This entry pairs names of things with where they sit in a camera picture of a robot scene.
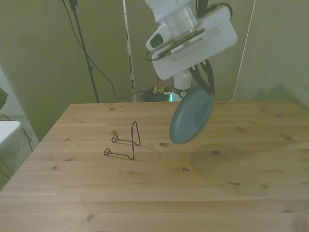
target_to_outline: vent slot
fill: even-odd
[[[194,40],[194,41],[191,41],[190,43],[187,43],[185,46],[179,48],[178,50],[173,51],[173,54],[176,55],[176,54],[178,54],[178,53],[180,53],[180,52],[186,50],[187,48],[189,48],[189,47],[191,47],[191,46],[197,44],[198,42],[201,42],[202,40],[203,40],[203,37],[200,37],[200,38],[198,38],[198,39],[196,39],[196,40]]]

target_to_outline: white cord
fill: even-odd
[[[236,80],[236,85],[235,85],[235,90],[234,90],[234,95],[233,95],[233,101],[235,101],[235,95],[236,95],[238,80],[239,80],[239,76],[240,76],[240,71],[241,71],[241,67],[242,67],[243,58],[244,58],[244,56],[245,56],[245,50],[246,50],[247,41],[248,41],[248,37],[249,37],[249,32],[250,32],[250,27],[251,27],[253,12],[254,12],[254,8],[255,8],[255,3],[256,3],[256,0],[254,0],[254,4],[253,4],[253,8],[252,8],[251,19],[250,19],[250,23],[249,23],[247,38],[246,38],[245,46],[244,46],[244,48],[243,48],[242,58],[241,58],[240,67],[239,67],[239,72],[238,72],[238,76],[237,76],[237,80]]]

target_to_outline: blue plate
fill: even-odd
[[[211,117],[214,95],[201,86],[193,88],[179,103],[169,128],[170,139],[184,144],[194,139]]]

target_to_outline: white chair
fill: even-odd
[[[5,144],[5,142],[14,135],[15,132],[20,131],[21,123],[18,121],[0,121],[0,148]],[[5,160],[0,156],[0,161],[5,166],[5,168],[14,175],[13,170],[5,162]],[[5,175],[7,178],[11,179],[7,174],[0,170],[0,173]]]

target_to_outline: chair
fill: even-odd
[[[5,92],[2,88],[0,88],[0,110],[5,105],[8,96],[9,95],[7,94],[7,92]],[[6,120],[11,121],[11,119],[5,114],[0,114],[0,116],[3,116],[3,117],[5,117]],[[21,129],[21,132],[28,139],[30,149],[31,149],[31,151],[33,151],[32,145],[31,145],[32,139],[28,136],[28,134],[27,134],[27,132],[25,131],[24,128]]]

